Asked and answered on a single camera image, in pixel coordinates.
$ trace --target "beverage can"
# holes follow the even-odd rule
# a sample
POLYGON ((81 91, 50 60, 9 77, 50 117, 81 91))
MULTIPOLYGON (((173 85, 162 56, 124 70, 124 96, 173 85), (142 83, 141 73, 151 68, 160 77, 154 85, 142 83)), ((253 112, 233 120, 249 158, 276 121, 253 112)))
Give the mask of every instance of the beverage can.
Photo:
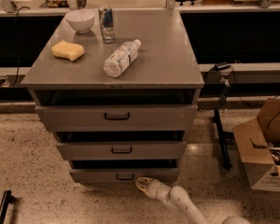
POLYGON ((99 7, 99 19, 102 38, 105 43, 115 41, 112 8, 107 6, 99 7))

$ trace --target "concrete floor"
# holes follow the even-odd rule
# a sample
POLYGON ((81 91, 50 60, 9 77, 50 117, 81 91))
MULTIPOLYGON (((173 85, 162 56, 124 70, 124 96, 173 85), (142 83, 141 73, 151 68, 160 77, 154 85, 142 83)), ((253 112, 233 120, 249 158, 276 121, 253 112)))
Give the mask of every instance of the concrete floor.
MULTIPOLYGON (((220 111, 224 130, 254 118, 262 100, 259 104, 246 108, 242 102, 229 102, 220 111)), ((0 104, 0 202, 6 189, 16 197, 5 223, 189 223, 134 183, 74 183, 55 142, 33 104, 0 104)), ((280 192, 251 190, 234 141, 229 142, 229 153, 233 167, 226 170, 213 111, 199 112, 174 184, 189 193, 212 224, 228 216, 245 217, 251 224, 280 224, 280 192)))

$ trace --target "white robotic arm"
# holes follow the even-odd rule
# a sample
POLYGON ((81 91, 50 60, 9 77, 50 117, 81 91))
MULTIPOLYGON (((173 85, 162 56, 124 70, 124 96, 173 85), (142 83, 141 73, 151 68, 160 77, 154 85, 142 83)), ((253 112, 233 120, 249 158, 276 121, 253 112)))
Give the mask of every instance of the white robotic arm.
MULTIPOLYGON (((159 180, 149 177, 139 177, 136 180, 136 186, 148 197, 160 200, 170 210, 184 214, 190 224, 210 224, 182 187, 170 188, 159 180)), ((241 217, 227 217, 222 224, 250 223, 241 217)))

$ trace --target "yellow sponge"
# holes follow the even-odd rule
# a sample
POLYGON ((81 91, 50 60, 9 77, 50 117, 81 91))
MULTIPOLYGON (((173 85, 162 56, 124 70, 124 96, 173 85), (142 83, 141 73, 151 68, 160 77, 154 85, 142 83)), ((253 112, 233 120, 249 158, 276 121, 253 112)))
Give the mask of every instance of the yellow sponge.
POLYGON ((57 43, 55 46, 50 48, 52 54, 56 57, 65 58, 70 60, 71 62, 75 61, 77 58, 84 54, 84 48, 75 43, 68 43, 65 41, 61 41, 57 43))

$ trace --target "white bowl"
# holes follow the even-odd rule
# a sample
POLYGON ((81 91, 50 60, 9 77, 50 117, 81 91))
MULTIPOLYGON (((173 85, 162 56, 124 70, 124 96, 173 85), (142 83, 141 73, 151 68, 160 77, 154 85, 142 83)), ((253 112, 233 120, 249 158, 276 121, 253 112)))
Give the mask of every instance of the white bowl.
POLYGON ((78 33, 87 33, 94 24, 95 13, 90 9, 78 9, 66 13, 65 19, 78 33))

